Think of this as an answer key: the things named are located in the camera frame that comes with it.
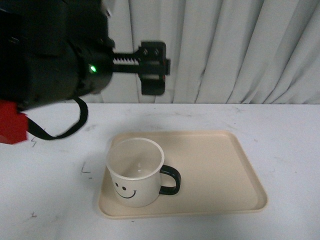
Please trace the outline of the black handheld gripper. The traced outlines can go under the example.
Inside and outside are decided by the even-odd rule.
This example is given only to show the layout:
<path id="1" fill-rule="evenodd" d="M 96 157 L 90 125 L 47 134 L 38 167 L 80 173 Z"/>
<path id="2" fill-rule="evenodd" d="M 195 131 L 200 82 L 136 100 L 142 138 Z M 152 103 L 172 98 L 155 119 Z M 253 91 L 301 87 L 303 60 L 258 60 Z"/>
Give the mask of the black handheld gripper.
<path id="1" fill-rule="evenodd" d="M 108 35 L 108 0 L 3 0 L 0 3 L 0 98 L 24 111 L 98 94 L 120 56 Z"/>

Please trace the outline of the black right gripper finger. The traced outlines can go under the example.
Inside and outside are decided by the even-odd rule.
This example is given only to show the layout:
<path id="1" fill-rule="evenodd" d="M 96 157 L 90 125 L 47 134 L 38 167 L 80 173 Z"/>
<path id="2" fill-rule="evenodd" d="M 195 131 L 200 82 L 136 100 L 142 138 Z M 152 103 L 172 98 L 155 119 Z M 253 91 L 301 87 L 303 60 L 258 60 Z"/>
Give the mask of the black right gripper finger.
<path id="1" fill-rule="evenodd" d="M 171 60 L 162 41 L 143 41 L 138 48 L 138 77 L 142 95 L 163 95 L 166 76 L 170 75 Z"/>

